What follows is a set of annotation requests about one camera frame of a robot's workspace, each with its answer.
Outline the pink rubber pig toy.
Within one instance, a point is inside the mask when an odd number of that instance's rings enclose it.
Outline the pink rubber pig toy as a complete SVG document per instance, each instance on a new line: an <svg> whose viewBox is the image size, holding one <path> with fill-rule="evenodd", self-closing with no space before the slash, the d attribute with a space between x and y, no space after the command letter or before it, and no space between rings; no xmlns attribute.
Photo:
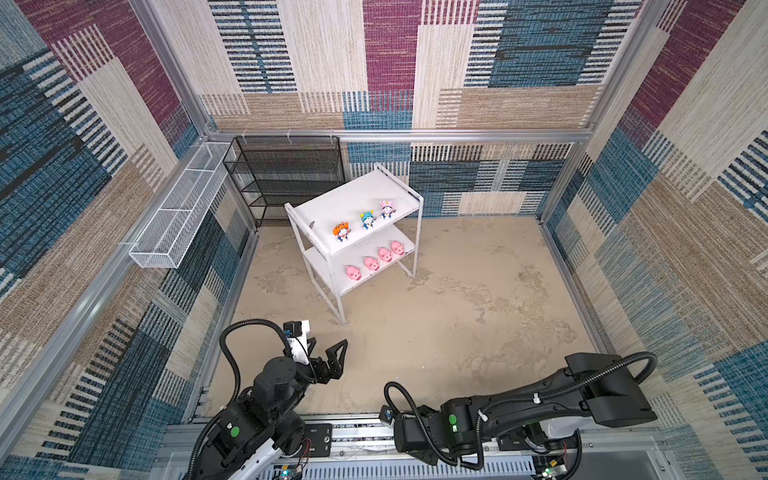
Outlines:
<svg viewBox="0 0 768 480"><path fill-rule="evenodd" d="M377 259L366 256L363 259L363 263L369 271L376 272L380 269L380 264Z"/></svg>
<svg viewBox="0 0 768 480"><path fill-rule="evenodd" d="M380 247L378 250L379 258L385 263L391 263L394 260L392 252L385 247Z"/></svg>
<svg viewBox="0 0 768 480"><path fill-rule="evenodd" d="M355 265L347 265L345 267L345 274L354 282L360 281L362 279L362 272Z"/></svg>
<svg viewBox="0 0 768 480"><path fill-rule="evenodd" d="M392 241L390 244L391 251L397 255L397 256L404 256L405 255L405 246L400 243L399 241Z"/></svg>

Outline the orange crab Doraemon figure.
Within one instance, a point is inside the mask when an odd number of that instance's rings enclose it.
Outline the orange crab Doraemon figure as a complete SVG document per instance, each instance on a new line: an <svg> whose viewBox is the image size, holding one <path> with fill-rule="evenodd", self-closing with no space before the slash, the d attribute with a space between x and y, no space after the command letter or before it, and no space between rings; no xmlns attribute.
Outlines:
<svg viewBox="0 0 768 480"><path fill-rule="evenodd" d="M344 242L348 239L350 233L350 226L348 222L341 222L337 224L333 229L333 235L339 242Z"/></svg>

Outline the teal hooded Doraemon figure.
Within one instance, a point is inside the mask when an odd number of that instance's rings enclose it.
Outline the teal hooded Doraemon figure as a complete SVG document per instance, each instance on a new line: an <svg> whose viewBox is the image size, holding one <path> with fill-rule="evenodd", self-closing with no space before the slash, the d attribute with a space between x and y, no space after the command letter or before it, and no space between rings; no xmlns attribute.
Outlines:
<svg viewBox="0 0 768 480"><path fill-rule="evenodd" d="M374 226L376 219L377 217L374 214L373 210L365 211L360 215L360 220L365 230L371 230Z"/></svg>

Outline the pink hooded Doraemon figure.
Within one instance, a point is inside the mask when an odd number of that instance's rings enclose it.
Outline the pink hooded Doraemon figure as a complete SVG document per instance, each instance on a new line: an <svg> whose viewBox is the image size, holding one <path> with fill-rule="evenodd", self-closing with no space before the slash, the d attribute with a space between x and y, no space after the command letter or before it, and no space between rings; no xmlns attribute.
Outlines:
<svg viewBox="0 0 768 480"><path fill-rule="evenodd" d="M391 219L396 212L394 202L392 200L384 200L381 202L381 218Z"/></svg>

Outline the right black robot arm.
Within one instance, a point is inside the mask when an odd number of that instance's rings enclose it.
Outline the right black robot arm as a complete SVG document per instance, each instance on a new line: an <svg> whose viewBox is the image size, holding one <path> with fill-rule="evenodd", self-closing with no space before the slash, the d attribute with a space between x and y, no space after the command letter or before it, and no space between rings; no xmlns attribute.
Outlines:
<svg viewBox="0 0 768 480"><path fill-rule="evenodd" d="M565 418L589 418L608 428L657 419L640 385L656 370L658 358L643 351L620 357L576 353L548 377L490 395L458 397L439 409L418 406L398 382L385 384L379 419L393 429L395 448L428 465L479 471L483 443L529 425Z"/></svg>

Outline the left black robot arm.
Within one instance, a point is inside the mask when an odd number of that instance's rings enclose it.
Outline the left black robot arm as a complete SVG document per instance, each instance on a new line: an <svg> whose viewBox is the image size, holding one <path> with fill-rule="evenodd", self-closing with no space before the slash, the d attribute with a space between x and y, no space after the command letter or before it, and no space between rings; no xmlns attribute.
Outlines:
<svg viewBox="0 0 768 480"><path fill-rule="evenodd" d="M242 375L227 345L229 334L249 326L274 331L283 345L282 354L270 359L242 387ZM202 428L190 455L187 479L248 479L258 476L282 457L298 458L279 479L302 476L311 455L317 452L306 423L295 408L310 386L339 380L344 373L348 349L346 339L326 350L326 357L311 355L315 338L308 338L308 323L278 325L266 319L246 319L226 327L218 342L234 377L233 394L227 405Z"/></svg>

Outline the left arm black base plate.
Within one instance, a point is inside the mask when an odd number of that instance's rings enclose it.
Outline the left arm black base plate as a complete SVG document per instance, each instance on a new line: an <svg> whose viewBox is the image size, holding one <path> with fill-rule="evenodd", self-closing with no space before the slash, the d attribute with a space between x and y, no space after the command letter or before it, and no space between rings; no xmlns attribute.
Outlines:
<svg viewBox="0 0 768 480"><path fill-rule="evenodd" d="M331 423L309 423L305 425L297 458L327 458L331 454L333 425Z"/></svg>

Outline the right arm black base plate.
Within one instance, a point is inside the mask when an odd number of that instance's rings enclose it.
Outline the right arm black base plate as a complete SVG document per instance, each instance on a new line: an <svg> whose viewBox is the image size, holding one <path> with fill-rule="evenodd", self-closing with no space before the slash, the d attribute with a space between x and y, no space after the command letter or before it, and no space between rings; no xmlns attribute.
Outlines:
<svg viewBox="0 0 768 480"><path fill-rule="evenodd" d="M499 436L496 442L501 451L562 453L576 446L578 429L578 421L571 418L545 420L514 428Z"/></svg>

